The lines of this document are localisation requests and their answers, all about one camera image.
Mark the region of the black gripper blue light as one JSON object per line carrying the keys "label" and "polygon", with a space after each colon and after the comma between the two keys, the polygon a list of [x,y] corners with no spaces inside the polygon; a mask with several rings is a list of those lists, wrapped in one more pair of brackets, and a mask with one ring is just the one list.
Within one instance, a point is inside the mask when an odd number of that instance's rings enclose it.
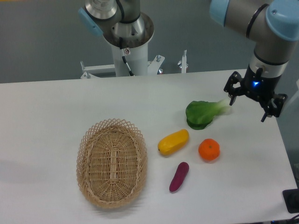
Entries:
{"label": "black gripper blue light", "polygon": [[261,67],[253,71],[248,66],[244,78],[239,72],[234,71],[224,87],[224,91],[230,97],[229,105],[233,105],[236,97],[243,95],[260,102],[260,106],[264,110],[261,122],[264,122],[267,117],[274,116],[278,118],[288,99],[287,94],[275,93],[281,75],[278,77],[265,77],[264,74],[265,71]]}

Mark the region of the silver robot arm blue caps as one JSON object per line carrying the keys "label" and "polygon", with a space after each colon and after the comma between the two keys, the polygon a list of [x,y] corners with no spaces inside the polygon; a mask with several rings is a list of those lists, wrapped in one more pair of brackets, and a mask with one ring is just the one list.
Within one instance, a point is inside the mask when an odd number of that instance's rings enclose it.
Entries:
{"label": "silver robot arm blue caps", "polygon": [[[264,117],[278,117],[287,95],[275,88],[299,42],[296,0],[213,0],[211,18],[255,42],[245,76],[234,72],[224,91],[232,101],[246,96],[260,104]],[[85,27],[111,46],[118,77],[155,75],[162,59],[148,62],[153,22],[140,11],[138,0],[86,0],[78,11]]]}

